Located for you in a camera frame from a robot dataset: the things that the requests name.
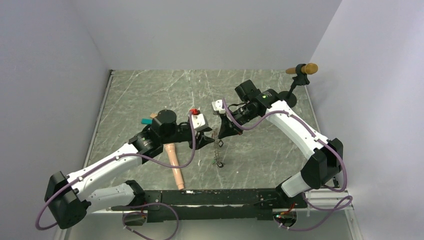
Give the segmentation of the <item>metal disc with keyrings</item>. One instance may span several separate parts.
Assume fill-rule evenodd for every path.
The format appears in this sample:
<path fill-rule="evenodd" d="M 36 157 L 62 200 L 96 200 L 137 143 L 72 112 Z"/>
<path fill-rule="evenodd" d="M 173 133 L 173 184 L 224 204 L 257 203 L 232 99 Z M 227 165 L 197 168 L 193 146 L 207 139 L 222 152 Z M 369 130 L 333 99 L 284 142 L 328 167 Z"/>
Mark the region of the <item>metal disc with keyrings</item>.
<path fill-rule="evenodd" d="M 222 158 L 220 157 L 221 147 L 218 146 L 218 141 L 220 140 L 218 138 L 218 135 L 219 135 L 219 130 L 217 128 L 213 129 L 211 134 L 211 137 L 215 139 L 215 142 L 213 143 L 213 151 L 214 151 L 213 161 L 216 161 L 216 165 L 218 168 L 223 168 L 224 163 L 222 161 Z"/>

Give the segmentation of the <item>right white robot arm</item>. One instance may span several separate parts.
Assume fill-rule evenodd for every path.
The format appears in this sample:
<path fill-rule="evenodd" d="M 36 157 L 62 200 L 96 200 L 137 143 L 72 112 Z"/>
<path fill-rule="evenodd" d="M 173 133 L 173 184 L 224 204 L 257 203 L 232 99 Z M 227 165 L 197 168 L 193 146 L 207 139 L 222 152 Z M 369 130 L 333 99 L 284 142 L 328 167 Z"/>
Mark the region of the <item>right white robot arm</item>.
<path fill-rule="evenodd" d="M 234 111 L 224 99 L 211 103 L 215 115 L 221 118 L 219 139 L 240 135 L 243 131 L 257 126 L 245 124 L 259 117 L 281 130 L 300 149 L 306 163 L 295 175 L 276 187 L 276 203 L 288 208 L 296 196 L 311 189 L 318 190 L 340 172 L 345 172 L 343 164 L 343 144 L 337 138 L 330 140 L 311 128 L 302 120 L 284 99 L 283 92 L 273 89 L 261 91 L 251 80 L 242 82 L 235 88 L 242 105 Z"/>

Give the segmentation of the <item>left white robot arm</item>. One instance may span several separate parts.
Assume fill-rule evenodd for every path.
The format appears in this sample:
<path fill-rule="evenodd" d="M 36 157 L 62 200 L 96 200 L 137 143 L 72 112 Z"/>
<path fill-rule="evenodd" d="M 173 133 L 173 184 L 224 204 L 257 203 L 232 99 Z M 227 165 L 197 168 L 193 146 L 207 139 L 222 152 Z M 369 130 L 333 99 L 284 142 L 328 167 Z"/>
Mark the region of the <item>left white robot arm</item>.
<path fill-rule="evenodd" d="M 214 142 L 205 135 L 210 131 L 207 118 L 195 108 L 189 110 L 188 120 L 181 123 L 177 123 L 174 111 L 161 110 L 150 124 L 112 154 L 76 172 L 65 175 L 58 171 L 51 175 L 43 208 L 50 210 L 56 221 L 53 225 L 60 229 L 68 229 L 86 215 L 108 207 L 127 206 L 137 210 L 145 201 L 145 193 L 135 180 L 110 188 L 101 185 L 149 161 L 173 168 L 154 159 L 163 152 L 164 145 L 187 142 L 195 152 Z"/>

